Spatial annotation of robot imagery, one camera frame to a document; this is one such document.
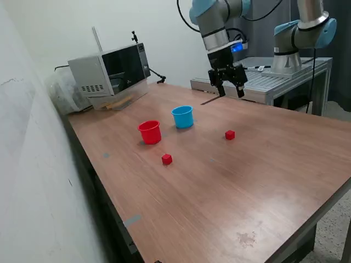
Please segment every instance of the wooden table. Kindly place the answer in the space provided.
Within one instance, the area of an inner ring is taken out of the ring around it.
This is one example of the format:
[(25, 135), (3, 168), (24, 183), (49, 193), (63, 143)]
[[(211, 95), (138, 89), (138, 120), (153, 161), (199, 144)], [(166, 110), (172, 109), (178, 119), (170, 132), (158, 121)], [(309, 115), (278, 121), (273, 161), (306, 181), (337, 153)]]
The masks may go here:
[[(120, 217), (135, 221), (145, 262), (282, 262), (351, 186), (351, 123), (229, 98), (200, 105), (213, 97), (153, 84), (121, 112), (70, 122)], [(192, 128), (175, 128), (180, 105), (194, 107)], [(163, 136), (154, 146), (137, 130), (150, 119)]]

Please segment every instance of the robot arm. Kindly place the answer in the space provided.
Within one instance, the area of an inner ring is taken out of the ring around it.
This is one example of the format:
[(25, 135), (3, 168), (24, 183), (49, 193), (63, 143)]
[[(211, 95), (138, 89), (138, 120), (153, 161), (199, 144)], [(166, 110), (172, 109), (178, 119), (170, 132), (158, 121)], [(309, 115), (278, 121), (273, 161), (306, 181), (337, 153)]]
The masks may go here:
[[(322, 0), (297, 0), (300, 20), (276, 27), (274, 62), (276, 73), (294, 73), (301, 69), (298, 50), (323, 48), (330, 44), (336, 32), (336, 20), (323, 9)], [(247, 82), (242, 65), (233, 65), (232, 52), (242, 50), (239, 41), (230, 42), (225, 24), (230, 18), (247, 14), (251, 0), (193, 0), (190, 20), (198, 25), (212, 69), (208, 72), (212, 85), (225, 96), (223, 81), (232, 82), (238, 97), (244, 96)]]
[(240, 41), (230, 42), (225, 23), (234, 17), (246, 15), (251, 0), (193, 0), (190, 9), (191, 22), (199, 26), (207, 49), (212, 69), (209, 70), (211, 85), (217, 87), (219, 95), (225, 96), (223, 81), (230, 81), (236, 86), (238, 97), (244, 96), (244, 84), (247, 82), (242, 65), (233, 65), (232, 52), (242, 50)]
[(324, 48), (334, 39), (337, 21), (324, 11), (322, 0), (297, 0), (300, 20), (274, 30), (272, 72), (291, 74), (301, 70), (300, 49)]

